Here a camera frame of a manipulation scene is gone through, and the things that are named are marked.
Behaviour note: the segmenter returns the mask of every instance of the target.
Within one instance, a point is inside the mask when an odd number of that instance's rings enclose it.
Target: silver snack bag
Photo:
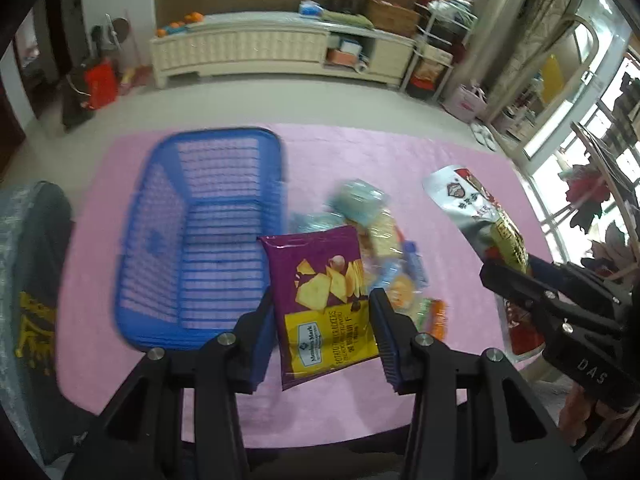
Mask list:
[[[431,199],[451,218],[482,261],[496,258],[527,273],[529,255],[516,225],[498,201],[467,168],[447,166],[424,179]],[[498,302],[504,343],[516,359],[542,349],[544,338],[530,322],[529,313],[509,301]]]

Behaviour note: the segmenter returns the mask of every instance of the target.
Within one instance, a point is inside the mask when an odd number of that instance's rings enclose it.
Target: curtain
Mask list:
[[[570,0],[535,0],[527,19],[525,32],[510,60],[498,76],[487,97],[488,108],[499,102],[520,69],[538,52],[553,33]]]

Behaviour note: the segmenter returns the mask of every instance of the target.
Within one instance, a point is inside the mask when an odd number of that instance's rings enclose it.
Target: wooden box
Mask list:
[[[420,14],[413,10],[380,0],[369,0],[366,16],[371,20],[373,26],[379,30],[392,32],[407,38],[414,36],[415,26],[420,19]]]

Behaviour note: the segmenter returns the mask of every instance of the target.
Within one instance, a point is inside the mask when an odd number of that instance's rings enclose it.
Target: yellow pattern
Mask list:
[[[286,314],[284,321],[296,378],[378,355],[367,300]]]
[[[55,322],[55,311],[35,301],[26,292],[20,293],[20,307],[51,323]],[[44,366],[44,374],[51,375],[53,366],[53,330],[44,330],[31,321],[25,314],[20,316],[20,339],[15,349],[15,356],[23,358],[24,349],[29,349],[29,366],[36,367],[36,362]]]
[[[22,291],[20,293],[20,308],[33,312],[36,316],[49,321],[51,324],[56,322],[56,311],[52,308],[38,303],[28,293]]]

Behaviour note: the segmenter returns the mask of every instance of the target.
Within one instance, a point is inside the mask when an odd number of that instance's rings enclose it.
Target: table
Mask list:
[[[416,240],[431,285],[449,304],[453,349],[503,348],[494,295],[478,277],[481,262],[455,225],[422,190],[443,166],[468,167],[520,228],[527,249],[551,260],[538,220],[510,162],[445,142],[337,126],[260,124],[286,154],[289,211],[313,212],[338,181],[362,178],[386,191],[407,239]],[[56,361],[62,393],[99,413],[142,354],[113,319],[113,283],[130,197],[145,157],[163,133],[117,139],[98,169],[74,231],[58,302]],[[283,392],[274,352],[252,396],[238,395],[245,447],[299,447],[360,438],[409,423],[413,397],[398,397],[380,360],[370,360]],[[193,393],[185,395],[183,439],[193,441]]]

